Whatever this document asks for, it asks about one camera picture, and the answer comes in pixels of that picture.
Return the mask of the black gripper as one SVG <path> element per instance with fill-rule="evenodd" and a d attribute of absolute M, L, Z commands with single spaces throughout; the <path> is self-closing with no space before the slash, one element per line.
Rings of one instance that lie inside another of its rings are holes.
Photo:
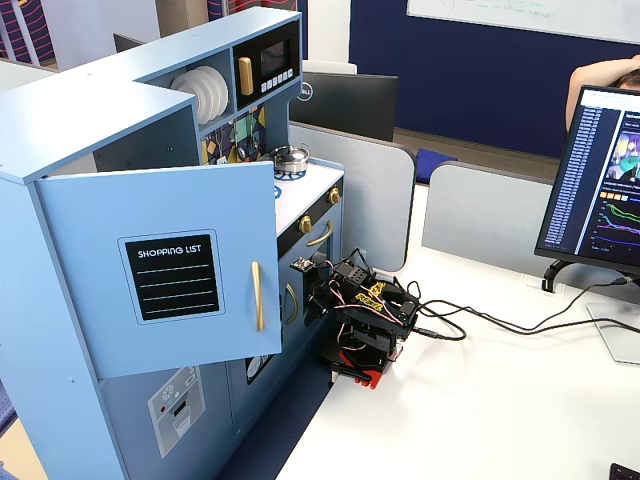
<path fill-rule="evenodd" d="M 324 264 L 326 274 L 311 284 L 307 296 L 304 324 L 310 326 L 321 319 L 331 308 L 333 300 L 354 300 L 359 294 L 368 295 L 374 286 L 374 273 L 350 260 L 338 262 L 333 266 Z"/>

